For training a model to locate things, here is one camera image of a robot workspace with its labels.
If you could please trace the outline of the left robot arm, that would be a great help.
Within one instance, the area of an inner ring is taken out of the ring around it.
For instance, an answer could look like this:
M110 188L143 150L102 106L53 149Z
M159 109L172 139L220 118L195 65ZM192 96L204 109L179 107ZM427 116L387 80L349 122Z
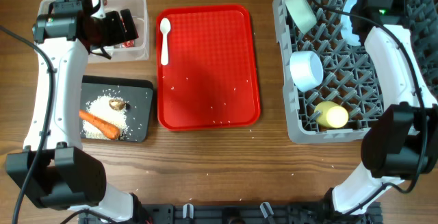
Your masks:
M6 158L18 198L72 216L146 223L149 214L139 199L108 184L103 164L83 150L79 131L88 56L137 38L130 11L104 13L103 0L55 0L32 33L29 46L40 64L34 114L23 150Z

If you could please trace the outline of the yellow cup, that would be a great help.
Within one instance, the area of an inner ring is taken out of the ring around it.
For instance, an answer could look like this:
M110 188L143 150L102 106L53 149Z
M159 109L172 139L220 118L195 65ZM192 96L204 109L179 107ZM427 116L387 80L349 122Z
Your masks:
M341 128L349 119L347 110L332 101L323 101L317 104L315 112L320 112L315 120L316 123L327 128Z

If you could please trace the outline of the red snack wrapper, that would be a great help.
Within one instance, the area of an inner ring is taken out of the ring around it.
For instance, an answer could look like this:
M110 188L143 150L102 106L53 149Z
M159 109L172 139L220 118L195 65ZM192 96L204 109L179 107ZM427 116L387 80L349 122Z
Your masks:
M124 37L123 47L124 48L132 48L135 44L135 39L138 38L138 33L136 29L136 25L134 23L133 17L129 10L122 10L120 12L121 21L124 27Z

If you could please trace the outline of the orange carrot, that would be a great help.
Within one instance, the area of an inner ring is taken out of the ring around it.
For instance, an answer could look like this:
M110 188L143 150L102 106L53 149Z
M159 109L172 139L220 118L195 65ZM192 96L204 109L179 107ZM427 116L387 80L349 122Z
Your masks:
M106 138L109 138L110 140L116 140L120 136L120 130L117 128L117 126L108 123L107 121L104 121L97 116L80 110L79 117L89 122L91 125L97 128Z

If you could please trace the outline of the white rice pile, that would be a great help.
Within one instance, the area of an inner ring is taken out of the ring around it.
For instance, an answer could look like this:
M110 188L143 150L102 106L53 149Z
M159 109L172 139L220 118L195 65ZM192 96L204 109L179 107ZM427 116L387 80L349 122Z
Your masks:
M120 97L101 95L98 96L94 101L87 102L83 110L117 126L117 128L120 130L119 138L124 138L129 128L127 124L127 105L124 110L115 111L109 106L108 101L110 99L123 100ZM87 121L82 121L81 135L90 139L109 140L109 138L106 138L97 128Z

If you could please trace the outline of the green bowl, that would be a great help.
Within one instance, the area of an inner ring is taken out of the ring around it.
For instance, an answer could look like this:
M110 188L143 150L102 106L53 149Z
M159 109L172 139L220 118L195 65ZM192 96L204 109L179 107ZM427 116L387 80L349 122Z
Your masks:
M307 0L285 0L285 6L298 29L306 34L317 23L314 11Z

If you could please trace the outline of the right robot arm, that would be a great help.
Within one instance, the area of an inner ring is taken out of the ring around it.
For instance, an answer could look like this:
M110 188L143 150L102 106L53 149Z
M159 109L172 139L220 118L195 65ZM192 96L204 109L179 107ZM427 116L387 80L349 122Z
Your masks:
M390 188L409 194L437 163L437 100L413 53L407 0L351 1L340 14L372 60L384 112L363 137L360 165L324 197L332 220L364 214Z

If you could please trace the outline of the white tissue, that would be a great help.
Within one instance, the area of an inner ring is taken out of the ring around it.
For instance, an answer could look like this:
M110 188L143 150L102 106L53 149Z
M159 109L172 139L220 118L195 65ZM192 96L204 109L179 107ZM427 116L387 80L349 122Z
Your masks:
M103 48L94 48L92 50L93 53L97 53L97 54L107 53L109 55L112 55L113 51L114 51L114 46L105 46Z

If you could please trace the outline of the white plastic spoon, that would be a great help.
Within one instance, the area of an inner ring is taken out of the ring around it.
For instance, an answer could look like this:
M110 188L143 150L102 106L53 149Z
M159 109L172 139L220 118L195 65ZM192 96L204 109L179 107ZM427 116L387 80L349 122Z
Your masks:
M162 33L162 50L161 50L161 64L163 66L168 65L168 33L171 30L170 21L167 18L163 18L160 22L160 32Z

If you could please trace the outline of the brown mushroom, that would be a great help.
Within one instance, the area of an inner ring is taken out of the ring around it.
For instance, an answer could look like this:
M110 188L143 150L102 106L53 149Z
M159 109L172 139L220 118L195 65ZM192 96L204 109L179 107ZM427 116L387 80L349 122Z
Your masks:
M126 108L126 102L120 99L110 99L108 103L110 108L115 111L121 111Z

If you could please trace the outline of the light blue plate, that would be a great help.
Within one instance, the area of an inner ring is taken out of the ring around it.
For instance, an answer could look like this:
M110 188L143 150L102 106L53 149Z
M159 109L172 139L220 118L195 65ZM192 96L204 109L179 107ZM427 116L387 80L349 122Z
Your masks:
M353 6L357 3L357 0L346 0L343 7L343 12L350 13ZM340 24L341 36L347 42L348 45L353 47L359 47L361 45L359 36L352 32L352 22L347 15L341 15Z

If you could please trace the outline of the light blue bowl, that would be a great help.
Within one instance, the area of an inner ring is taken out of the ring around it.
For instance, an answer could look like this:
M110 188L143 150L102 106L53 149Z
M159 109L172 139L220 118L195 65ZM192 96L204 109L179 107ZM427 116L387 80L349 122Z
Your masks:
M293 52L289 69L295 86L301 92L318 87L324 77L321 59L313 51Z

